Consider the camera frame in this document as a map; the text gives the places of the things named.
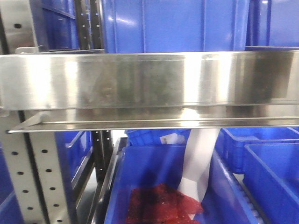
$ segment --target white label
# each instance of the white label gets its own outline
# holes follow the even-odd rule
[[[160,137],[160,141],[163,145],[186,143],[185,137],[183,135],[179,135],[176,133],[162,136],[162,137]]]

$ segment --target round hole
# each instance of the round hole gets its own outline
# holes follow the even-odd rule
[[[16,28],[16,29],[21,29],[21,28],[22,28],[22,25],[19,24],[19,23],[15,23],[15,24],[14,24],[14,28]]]

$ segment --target white paper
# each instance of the white paper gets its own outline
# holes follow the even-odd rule
[[[183,135],[172,133],[160,137],[160,141],[163,145],[167,144],[183,144],[186,143],[185,137]]]
[[[186,145],[183,176],[178,190],[199,202],[206,194],[212,153],[219,131],[219,128],[194,128]]]

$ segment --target red material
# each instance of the red material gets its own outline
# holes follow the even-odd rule
[[[187,213],[180,211],[177,219],[165,222],[163,224],[200,224],[200,222],[191,220]]]
[[[199,224],[188,214],[202,212],[200,202],[161,183],[132,190],[126,223]]]
[[[183,210],[187,214],[198,214],[204,212],[201,203],[195,199],[177,192],[178,210]]]

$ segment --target blue storage box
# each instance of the blue storage box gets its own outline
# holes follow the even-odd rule
[[[42,0],[49,49],[78,49],[73,0]]]
[[[0,205],[14,190],[2,149],[0,148]]]
[[[0,148],[0,224],[24,224],[19,204]]]
[[[162,182],[178,188],[185,146],[125,147],[115,176],[105,224],[124,224],[131,190]],[[202,224],[258,224],[236,180],[213,154],[209,186],[202,202],[205,212],[195,216]]]
[[[215,149],[236,174],[244,173],[244,147],[252,143],[296,143],[299,132],[289,127],[223,128]]]
[[[248,46],[299,47],[298,0],[250,0]]]
[[[191,129],[141,129],[126,130],[132,146],[186,144]]]
[[[299,223],[299,144],[254,144],[246,149],[243,182],[271,223]]]
[[[88,131],[64,132],[64,139],[71,176],[74,177],[82,160],[92,146],[91,133]]]
[[[292,127],[292,129],[296,130],[297,132],[299,132],[299,127]]]
[[[249,0],[103,0],[107,53],[244,50]]]
[[[0,224],[24,224],[17,198],[14,193],[8,195],[0,204]]]

